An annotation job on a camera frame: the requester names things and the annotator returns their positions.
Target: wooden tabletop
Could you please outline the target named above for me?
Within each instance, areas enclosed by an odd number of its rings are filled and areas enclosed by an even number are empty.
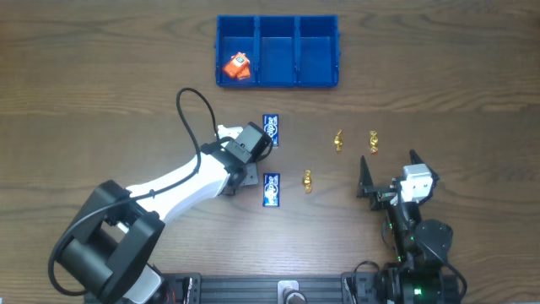
[[[339,86],[217,87],[217,14],[338,14]],[[261,185],[200,203],[159,239],[160,270],[341,274],[395,261],[384,213],[355,197],[359,160],[384,185],[416,149],[440,174],[421,212],[454,229],[449,259],[468,280],[465,302],[540,301],[538,20],[536,0],[0,3],[0,297],[82,301],[51,287],[53,245],[101,182],[149,181],[193,157],[174,102],[190,86],[219,124],[280,115],[280,146],[259,171],[281,173],[281,207],[262,207]],[[204,104],[186,94],[184,108],[199,143],[211,141]]]

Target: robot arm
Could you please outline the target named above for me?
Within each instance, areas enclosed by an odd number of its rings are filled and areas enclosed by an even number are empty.
[[[99,185],[53,250],[52,265],[59,262],[86,291],[105,304],[123,297],[134,303],[164,302],[163,279],[147,262],[165,223],[204,199],[234,191],[245,180],[247,166],[254,166],[266,147],[272,148],[272,139],[253,122],[243,129],[219,128],[219,135],[224,140],[201,147],[198,171],[160,195],[133,201],[139,194],[168,187],[192,174],[197,157],[142,185],[127,189],[114,181]],[[119,227],[126,235],[116,242],[101,228],[103,222]],[[64,294],[82,294],[58,285],[51,262],[49,275],[52,284]]]

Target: wooden table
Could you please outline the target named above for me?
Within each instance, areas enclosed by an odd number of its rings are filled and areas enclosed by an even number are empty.
[[[339,86],[220,89],[217,14],[339,14]],[[52,289],[52,246],[99,183],[145,182],[192,158],[174,105],[191,86],[219,124],[280,115],[280,147],[259,169],[281,173],[282,205],[264,209],[260,186],[197,205],[160,238],[162,271],[340,274],[394,261],[384,213],[355,197],[376,130],[375,182],[399,175],[411,148],[440,174],[421,211],[454,229],[465,302],[540,301],[539,18],[536,0],[0,3],[0,297],[80,301]],[[212,140],[203,103],[184,105],[199,143]]]

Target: blue bin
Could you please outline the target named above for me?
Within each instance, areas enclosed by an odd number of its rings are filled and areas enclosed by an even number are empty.
[[[249,79],[223,72],[238,52],[250,59]],[[221,87],[334,87],[339,55],[335,15],[218,16],[216,83]]]

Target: blue tray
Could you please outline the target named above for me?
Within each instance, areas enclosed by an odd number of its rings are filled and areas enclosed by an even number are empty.
[[[223,72],[238,52],[250,59],[249,79]],[[218,16],[216,83],[221,87],[334,87],[340,54],[336,15]]]

